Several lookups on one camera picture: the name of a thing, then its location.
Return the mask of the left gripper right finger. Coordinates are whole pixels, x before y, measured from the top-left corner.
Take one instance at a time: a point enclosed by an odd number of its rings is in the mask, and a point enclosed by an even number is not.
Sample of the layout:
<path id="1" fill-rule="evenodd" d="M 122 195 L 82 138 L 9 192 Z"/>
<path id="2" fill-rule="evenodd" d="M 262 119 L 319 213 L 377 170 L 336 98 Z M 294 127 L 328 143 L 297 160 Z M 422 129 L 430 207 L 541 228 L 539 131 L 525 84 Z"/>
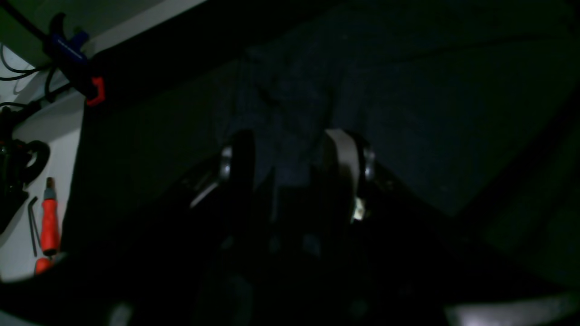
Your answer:
<path id="1" fill-rule="evenodd" d="M 334 169 L 348 189 L 350 222 L 364 221 L 371 184 L 376 175 L 376 154 L 370 142 L 356 132 L 326 129 L 323 145 L 325 166 Z"/>

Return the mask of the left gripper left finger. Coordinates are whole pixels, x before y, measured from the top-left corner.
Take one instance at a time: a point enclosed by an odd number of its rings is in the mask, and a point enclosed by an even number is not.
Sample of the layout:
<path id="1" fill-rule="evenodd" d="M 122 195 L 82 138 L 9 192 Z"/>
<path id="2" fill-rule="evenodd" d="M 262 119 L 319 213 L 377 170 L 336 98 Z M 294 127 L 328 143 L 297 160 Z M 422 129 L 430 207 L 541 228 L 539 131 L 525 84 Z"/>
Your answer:
<path id="1" fill-rule="evenodd" d="M 236 132 L 220 153 L 219 181 L 232 213 L 249 209 L 255 175 L 256 145 L 251 130 Z"/>

